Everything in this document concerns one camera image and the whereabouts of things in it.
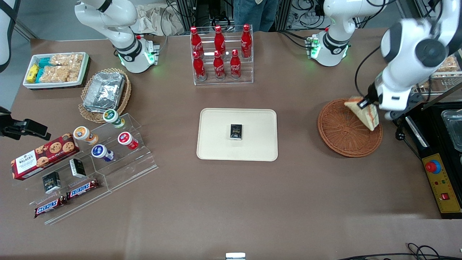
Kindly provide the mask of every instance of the red cookie box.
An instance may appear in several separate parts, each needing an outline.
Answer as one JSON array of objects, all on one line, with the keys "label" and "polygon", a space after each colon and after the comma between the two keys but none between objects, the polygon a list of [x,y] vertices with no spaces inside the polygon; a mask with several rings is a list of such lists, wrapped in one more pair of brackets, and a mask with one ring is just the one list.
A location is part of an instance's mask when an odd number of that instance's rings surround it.
[{"label": "red cookie box", "polygon": [[80,151],[71,133],[64,134],[11,161],[13,178],[25,180]]}]

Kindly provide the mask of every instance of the clear acrylic display stand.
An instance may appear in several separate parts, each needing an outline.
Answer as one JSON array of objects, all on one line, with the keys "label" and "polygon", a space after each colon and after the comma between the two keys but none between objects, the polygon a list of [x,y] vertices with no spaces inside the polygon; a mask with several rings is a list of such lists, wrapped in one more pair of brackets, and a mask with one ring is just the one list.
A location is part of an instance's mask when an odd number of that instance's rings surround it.
[{"label": "clear acrylic display stand", "polygon": [[[154,162],[152,153],[145,146],[141,138],[139,132],[140,124],[129,114],[122,115],[122,118],[125,119],[125,125],[122,128],[115,128],[113,125],[106,123],[92,130],[92,133],[97,134],[99,137],[98,143],[104,144],[109,150],[114,152],[115,159],[113,161],[106,162],[103,159],[94,158],[90,154],[93,146],[85,142],[78,142],[80,151],[75,155],[50,166],[26,180],[13,180],[14,186],[25,189],[24,199],[31,206],[31,218],[34,217],[35,208],[45,205],[61,195],[66,196],[66,192],[70,192],[92,179],[98,179],[99,188],[89,190],[81,196],[74,197],[66,205],[62,205],[37,217],[37,221],[42,220],[46,225],[52,225],[158,168]],[[138,140],[139,145],[137,149],[130,150],[126,146],[119,144],[117,137],[124,131],[130,132]],[[69,160],[73,158],[83,162],[87,175],[85,178],[79,179],[72,175]],[[58,172],[61,180],[61,189],[51,194],[45,194],[42,176],[51,172]]]},{"label": "clear acrylic display stand", "polygon": [[[236,26],[222,26],[222,33],[225,37],[226,44],[226,55],[223,58],[225,63],[225,73],[226,78],[224,80],[217,80],[215,77],[215,70],[213,68],[213,52],[215,51],[215,27],[197,27],[198,34],[202,39],[202,47],[204,48],[204,62],[205,71],[207,73],[207,79],[205,81],[200,81],[196,78],[196,73],[193,69],[193,79],[194,85],[211,85],[211,84],[236,84],[236,83],[253,83],[254,82],[254,45],[252,44],[252,55],[250,58],[244,59],[241,56],[241,36],[243,32],[243,25]],[[252,25],[250,25],[250,35],[252,41],[254,39],[254,33]],[[193,46],[189,45],[191,48],[191,61],[194,61],[193,58]],[[241,78],[239,80],[234,80],[231,78],[231,51],[239,51],[239,59],[241,60]]]}]

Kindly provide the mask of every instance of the brown tablecloth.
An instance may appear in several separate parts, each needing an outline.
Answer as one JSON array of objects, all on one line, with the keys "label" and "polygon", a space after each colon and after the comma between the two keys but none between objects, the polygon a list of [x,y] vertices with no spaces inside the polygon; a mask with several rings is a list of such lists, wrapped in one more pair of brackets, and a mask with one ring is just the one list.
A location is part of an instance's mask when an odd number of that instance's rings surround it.
[{"label": "brown tablecloth", "polygon": [[[316,119],[329,101],[356,94],[359,62],[379,45],[383,30],[357,30],[336,67],[308,60],[278,33],[256,33],[255,83],[198,89],[188,37],[171,37],[159,65],[129,74],[126,111],[159,169],[52,226],[33,219],[22,191],[11,185],[9,162],[44,143],[1,138],[0,256],[5,259],[337,259],[406,251],[406,242],[459,256],[462,221],[439,219],[421,162],[383,122],[379,149],[349,159],[320,139]],[[90,75],[122,68],[107,40],[32,42],[32,53],[85,51]],[[364,64],[363,91],[384,68],[379,53]],[[52,136],[83,119],[81,89],[21,87],[13,117],[31,118]],[[202,161],[196,142],[206,107],[269,108],[278,116],[274,162]]]}]

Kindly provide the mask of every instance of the wicker basket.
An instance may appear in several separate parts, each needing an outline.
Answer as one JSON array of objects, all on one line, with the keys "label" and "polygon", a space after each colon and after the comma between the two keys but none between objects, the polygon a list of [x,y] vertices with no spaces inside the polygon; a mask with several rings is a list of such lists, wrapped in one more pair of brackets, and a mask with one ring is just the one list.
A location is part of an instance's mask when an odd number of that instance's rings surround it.
[{"label": "wicker basket", "polygon": [[[120,73],[120,74],[123,74],[125,76],[125,85],[123,87],[123,93],[122,93],[122,96],[120,98],[120,102],[119,102],[119,108],[117,109],[117,113],[119,113],[119,115],[122,114],[123,110],[125,109],[125,107],[127,106],[127,103],[128,103],[128,99],[130,98],[130,92],[132,91],[132,85],[130,83],[130,80],[128,79],[128,76],[125,72],[123,72],[122,70],[118,69],[118,68],[107,68],[107,69],[103,69],[102,71],[100,72],[106,72],[106,73]],[[87,82],[87,84],[85,85],[85,88],[84,90],[82,91],[82,94],[81,94],[81,98],[82,98],[82,101],[85,100],[85,97],[87,95],[87,92],[88,92],[88,88],[90,87],[91,85],[91,82],[93,81],[93,77],[95,75],[93,75],[91,77],[91,79]],[[103,119],[103,113],[95,113],[95,112],[89,112],[87,111],[85,108],[84,108],[84,104],[79,104],[79,111],[80,111],[80,114],[85,118],[85,119],[88,119],[90,121],[93,121],[93,122],[96,122],[96,123],[105,123],[106,121],[104,121]]]},{"label": "wicker basket", "polygon": [[364,157],[382,142],[382,125],[370,131],[344,103],[336,99],[325,105],[318,117],[318,130],[324,142],[347,157]]}]

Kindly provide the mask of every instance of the emergency stop button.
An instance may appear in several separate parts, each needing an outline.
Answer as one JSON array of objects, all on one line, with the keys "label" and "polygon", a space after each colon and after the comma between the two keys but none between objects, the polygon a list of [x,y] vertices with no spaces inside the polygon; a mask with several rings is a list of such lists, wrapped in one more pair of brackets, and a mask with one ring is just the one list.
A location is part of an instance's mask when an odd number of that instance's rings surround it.
[{"label": "emergency stop button", "polygon": [[431,160],[425,164],[425,169],[431,173],[438,174],[441,172],[441,164],[437,160]]}]

